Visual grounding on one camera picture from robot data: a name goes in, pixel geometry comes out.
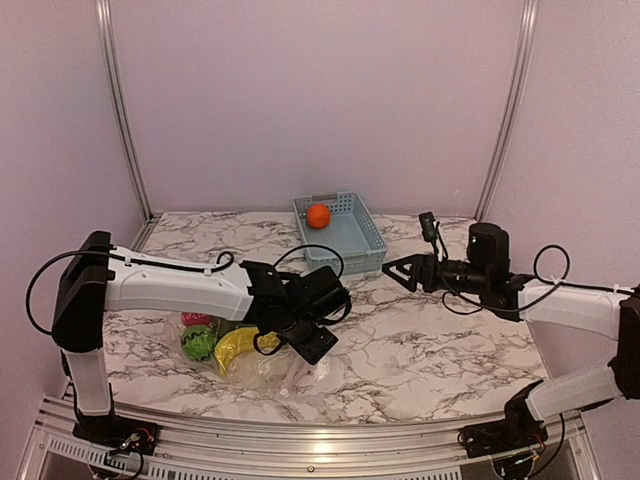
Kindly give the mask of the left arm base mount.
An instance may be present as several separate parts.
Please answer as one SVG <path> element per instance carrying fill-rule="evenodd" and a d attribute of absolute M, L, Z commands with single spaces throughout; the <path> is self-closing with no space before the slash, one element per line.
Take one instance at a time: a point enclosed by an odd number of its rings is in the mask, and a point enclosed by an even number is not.
<path fill-rule="evenodd" d="M 160 427 L 158 424 L 115 413 L 102 416 L 76 415 L 73 435 L 94 444 L 109 447 L 117 453 L 138 451 L 152 455 Z"/>

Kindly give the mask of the yellow fake bananas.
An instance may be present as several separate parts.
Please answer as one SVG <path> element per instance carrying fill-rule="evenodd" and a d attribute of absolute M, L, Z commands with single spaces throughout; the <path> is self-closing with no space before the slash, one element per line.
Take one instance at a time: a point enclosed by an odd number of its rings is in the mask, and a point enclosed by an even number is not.
<path fill-rule="evenodd" d="M 232 362 L 251 352 L 271 353 L 280 345 L 275 333 L 261 334 L 257 327 L 243 327 L 226 333 L 214 347 L 218 373 L 226 377 Z"/>

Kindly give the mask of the red fake fruit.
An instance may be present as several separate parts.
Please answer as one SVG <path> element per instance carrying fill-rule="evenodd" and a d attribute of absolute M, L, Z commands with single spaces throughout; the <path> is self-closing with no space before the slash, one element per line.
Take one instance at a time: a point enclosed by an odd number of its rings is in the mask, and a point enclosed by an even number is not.
<path fill-rule="evenodd" d="M 211 322 L 211 316 L 207 314 L 183 312 L 181 321 L 185 327 L 192 326 L 208 326 Z"/>

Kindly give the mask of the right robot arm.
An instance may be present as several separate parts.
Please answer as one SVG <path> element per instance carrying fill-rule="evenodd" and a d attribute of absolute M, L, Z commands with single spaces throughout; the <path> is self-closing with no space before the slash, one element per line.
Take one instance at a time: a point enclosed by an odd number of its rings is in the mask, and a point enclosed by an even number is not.
<path fill-rule="evenodd" d="M 512 321 L 551 323 L 599 334 L 616 342 L 608 362 L 532 384 L 509 400 L 495 438 L 515 448 L 535 424 L 569 410 L 594 407 L 618 398 L 639 397 L 639 291 L 578 285 L 565 276 L 545 279 L 538 272 L 510 270 L 510 239 L 501 227 L 478 222 L 470 226 L 466 258 L 449 257 L 439 225 L 420 217 L 430 254 L 414 254 L 382 266 L 384 274 L 405 289 L 442 292 L 495 316 Z"/>

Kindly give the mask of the clear zip top bag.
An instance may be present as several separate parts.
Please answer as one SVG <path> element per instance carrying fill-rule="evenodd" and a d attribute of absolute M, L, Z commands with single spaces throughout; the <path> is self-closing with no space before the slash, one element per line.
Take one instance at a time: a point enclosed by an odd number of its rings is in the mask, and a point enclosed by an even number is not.
<path fill-rule="evenodd" d="M 279 351 L 274 350 L 271 353 L 251 352 L 242 354 L 232 362 L 228 375 L 221 377 L 218 373 L 214 351 L 211 357 L 204 361 L 191 360 L 183 353 L 180 339 L 187 327 L 182 324 L 181 314 L 169 314 L 159 336 L 160 342 L 179 363 L 204 372 L 218 383 L 246 389 L 254 387 L 286 398 L 292 395 L 297 387 L 315 380 L 318 368 L 307 364 L 289 346 L 285 346 Z M 226 333 L 232 330 L 254 327 L 210 316 L 211 322 L 208 326 L 215 336 L 215 345 Z"/>

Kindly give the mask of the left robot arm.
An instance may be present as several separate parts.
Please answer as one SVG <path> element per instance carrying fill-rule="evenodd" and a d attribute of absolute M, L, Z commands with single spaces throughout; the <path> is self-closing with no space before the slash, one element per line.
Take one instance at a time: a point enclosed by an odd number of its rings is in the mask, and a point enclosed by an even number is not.
<path fill-rule="evenodd" d="M 180 262 L 116 247 L 95 231 L 70 253 L 58 287 L 52 337 L 66 359 L 86 426 L 106 445 L 125 438 L 112 412 L 103 352 L 107 311 L 158 310 L 207 314 L 275 333 L 310 365 L 336 344 L 329 332 L 351 298 L 340 272 L 322 266 L 306 275 L 257 261 Z"/>

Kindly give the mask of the orange fake fruit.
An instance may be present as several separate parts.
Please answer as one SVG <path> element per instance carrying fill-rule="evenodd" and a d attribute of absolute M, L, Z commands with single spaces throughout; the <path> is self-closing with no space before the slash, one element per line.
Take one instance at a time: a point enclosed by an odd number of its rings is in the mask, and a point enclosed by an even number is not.
<path fill-rule="evenodd" d="M 324 204 L 313 204 L 306 211 L 307 225 L 315 230 L 326 228 L 331 221 L 331 211 Z"/>

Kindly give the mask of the green fake vegetable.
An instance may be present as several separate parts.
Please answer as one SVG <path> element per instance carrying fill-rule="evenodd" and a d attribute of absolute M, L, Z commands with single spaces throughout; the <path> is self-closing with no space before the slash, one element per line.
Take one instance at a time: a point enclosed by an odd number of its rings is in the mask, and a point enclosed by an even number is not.
<path fill-rule="evenodd" d="M 211 357 L 215 347 L 212 329 L 205 325 L 187 327 L 181 335 L 183 353 L 191 360 L 204 361 Z"/>

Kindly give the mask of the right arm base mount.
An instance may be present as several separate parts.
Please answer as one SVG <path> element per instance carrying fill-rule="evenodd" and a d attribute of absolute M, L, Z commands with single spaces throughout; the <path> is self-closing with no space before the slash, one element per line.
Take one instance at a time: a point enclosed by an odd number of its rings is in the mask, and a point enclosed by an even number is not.
<path fill-rule="evenodd" d="M 457 441 L 468 458 L 542 445 L 548 439 L 544 421 L 535 420 L 526 404 L 531 391 L 541 383 L 542 380 L 535 381 L 509 399 L 502 419 L 468 425 L 459 430 Z"/>

